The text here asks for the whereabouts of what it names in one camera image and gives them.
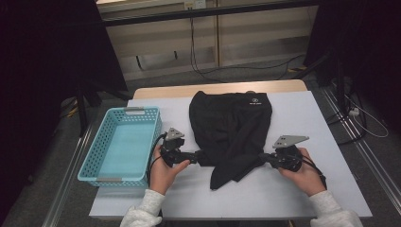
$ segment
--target table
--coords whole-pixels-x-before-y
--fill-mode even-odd
[[[187,119],[187,105],[199,90],[209,94],[250,90],[268,93],[273,113],[265,152],[273,152],[271,146],[282,134],[309,136],[310,139],[299,147],[308,148],[339,204],[356,211],[360,217],[372,215],[313,95],[300,80],[146,88],[135,93],[129,106],[159,106],[164,122],[162,130],[174,127],[184,132],[182,151],[195,151],[198,147]],[[217,191],[209,189],[212,171],[212,167],[190,165],[182,172],[166,194],[162,208],[164,218],[222,220],[315,216],[307,196],[269,164],[254,169],[239,183],[227,183]],[[143,195],[144,189],[100,187],[90,216],[122,218],[128,207],[141,202]]]

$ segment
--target person's right hand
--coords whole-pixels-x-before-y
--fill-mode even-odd
[[[312,160],[305,148],[298,148],[298,150],[302,155]],[[281,167],[278,170],[283,176],[292,180],[309,197],[326,190],[318,172],[310,165],[303,163],[297,172],[292,172]]]

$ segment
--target gray sweatshirt sleeve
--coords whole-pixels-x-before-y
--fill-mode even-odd
[[[130,207],[120,227],[150,227],[162,222],[158,217],[165,196],[152,190],[145,191],[145,197],[138,207]]]
[[[359,227],[362,226],[357,213],[342,210],[330,191],[323,191],[311,196],[317,218],[310,221],[311,227]]]

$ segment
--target forearm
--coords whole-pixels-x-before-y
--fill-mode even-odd
[[[310,221],[311,227],[362,226],[357,213],[342,210],[331,192],[323,191],[309,199],[317,215]]]
[[[158,215],[164,200],[164,195],[147,189],[141,204],[138,207],[130,207],[120,226],[155,226],[159,224],[162,222],[162,218]]]

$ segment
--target blue plastic basket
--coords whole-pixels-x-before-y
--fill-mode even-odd
[[[157,107],[112,108],[106,112],[78,179],[93,186],[148,187],[151,148],[160,135]]]

